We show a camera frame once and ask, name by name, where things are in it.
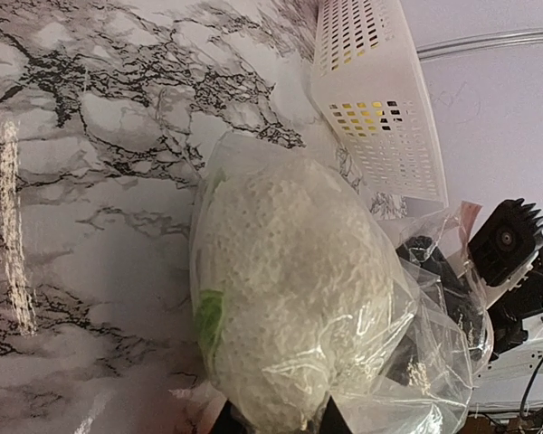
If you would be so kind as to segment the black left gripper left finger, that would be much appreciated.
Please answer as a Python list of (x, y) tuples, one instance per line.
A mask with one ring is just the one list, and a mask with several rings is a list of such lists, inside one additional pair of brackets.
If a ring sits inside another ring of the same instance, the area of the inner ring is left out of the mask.
[(230, 401), (226, 401), (210, 434), (250, 434), (252, 429)]

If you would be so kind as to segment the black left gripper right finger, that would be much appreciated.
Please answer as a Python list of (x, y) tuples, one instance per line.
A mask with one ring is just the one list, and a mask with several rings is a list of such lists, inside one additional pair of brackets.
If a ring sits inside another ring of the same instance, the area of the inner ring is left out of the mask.
[(353, 431), (345, 421), (332, 396), (329, 397), (319, 424), (319, 434), (352, 434)]

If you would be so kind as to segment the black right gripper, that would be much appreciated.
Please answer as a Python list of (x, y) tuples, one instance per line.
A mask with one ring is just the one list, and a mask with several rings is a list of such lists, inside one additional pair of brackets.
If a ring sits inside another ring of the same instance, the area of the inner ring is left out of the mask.
[[(472, 289), (464, 278), (456, 276), (439, 249), (432, 249), (432, 255), (425, 257), (425, 251), (432, 245), (432, 239), (427, 236), (411, 237), (396, 249), (396, 254), (441, 278), (441, 299), (449, 317), (455, 322), (461, 322), (466, 333), (472, 333), (471, 358), (477, 361), (481, 357), (481, 345), (485, 337), (480, 335), (482, 315), (474, 305)], [(533, 269), (518, 287), (506, 292), (489, 308), (494, 330), (492, 361), (528, 340), (529, 332), (522, 326), (524, 319), (543, 314), (543, 246), (532, 266)]]

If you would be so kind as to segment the clear zip top bag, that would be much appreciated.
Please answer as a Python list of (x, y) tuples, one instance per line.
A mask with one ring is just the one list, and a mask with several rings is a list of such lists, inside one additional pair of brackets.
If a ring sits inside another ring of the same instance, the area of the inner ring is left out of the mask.
[(474, 203), (391, 241), (339, 173), (241, 136), (195, 199), (190, 283), (215, 433), (455, 433), (492, 348)]

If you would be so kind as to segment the white fake cauliflower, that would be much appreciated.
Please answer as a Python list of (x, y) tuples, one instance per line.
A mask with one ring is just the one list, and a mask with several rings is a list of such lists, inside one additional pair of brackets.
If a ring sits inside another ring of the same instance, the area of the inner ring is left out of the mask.
[(306, 157), (210, 175), (191, 259), (208, 377), (254, 433), (312, 429), (330, 396), (367, 395), (416, 310), (391, 241)]

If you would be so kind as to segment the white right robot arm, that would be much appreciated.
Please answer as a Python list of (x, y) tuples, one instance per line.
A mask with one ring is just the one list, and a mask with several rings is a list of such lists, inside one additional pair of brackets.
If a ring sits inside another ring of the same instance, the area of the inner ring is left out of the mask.
[(410, 238), (396, 250), (401, 259), (437, 275), (443, 283), (443, 302), (449, 317), (472, 334), (471, 359), (478, 362), (493, 338), (486, 367), (475, 374), (472, 402), (482, 407), (511, 406), (513, 398), (499, 393), (520, 390), (520, 380), (543, 373), (543, 243), (518, 285), (488, 308), (488, 320), (474, 305), (471, 284), (456, 275), (431, 238)]

